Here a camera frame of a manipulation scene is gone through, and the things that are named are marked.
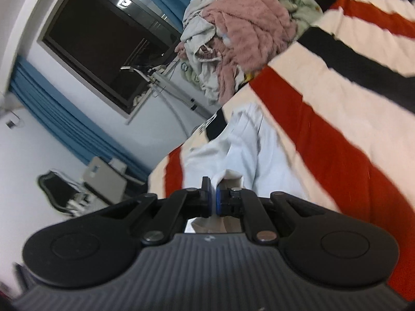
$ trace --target screw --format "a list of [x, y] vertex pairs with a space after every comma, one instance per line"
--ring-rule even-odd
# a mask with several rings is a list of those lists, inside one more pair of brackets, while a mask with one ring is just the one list
[[277, 239], [277, 234], [271, 230], [263, 230], [257, 233], [257, 239], [260, 242], [270, 242]]
[[144, 239], [149, 242], [161, 241], [163, 238], [164, 234], [160, 230], [151, 230], [144, 235]]

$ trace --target cable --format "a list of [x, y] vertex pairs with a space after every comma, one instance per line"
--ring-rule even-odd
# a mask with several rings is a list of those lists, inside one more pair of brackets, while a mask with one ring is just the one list
[[177, 114], [177, 112], [174, 110], [173, 106], [169, 103], [167, 98], [163, 96], [161, 93], [158, 94], [161, 97], [161, 100], [166, 104], [166, 106], [170, 109], [170, 111], [173, 113], [173, 115], [176, 117], [178, 123], [180, 124], [180, 127], [183, 130], [183, 133], [185, 134], [186, 138], [188, 139], [190, 136], [186, 131], [186, 127], [183, 123], [183, 121], [180, 119], [180, 116]]

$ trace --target striped blanket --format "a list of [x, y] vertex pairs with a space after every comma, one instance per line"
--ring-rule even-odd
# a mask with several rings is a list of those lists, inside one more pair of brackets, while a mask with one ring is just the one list
[[[415, 0], [337, 0], [223, 112], [256, 102], [310, 200], [374, 223], [398, 241], [389, 285], [415, 299]], [[166, 197], [197, 130], [149, 178]]]

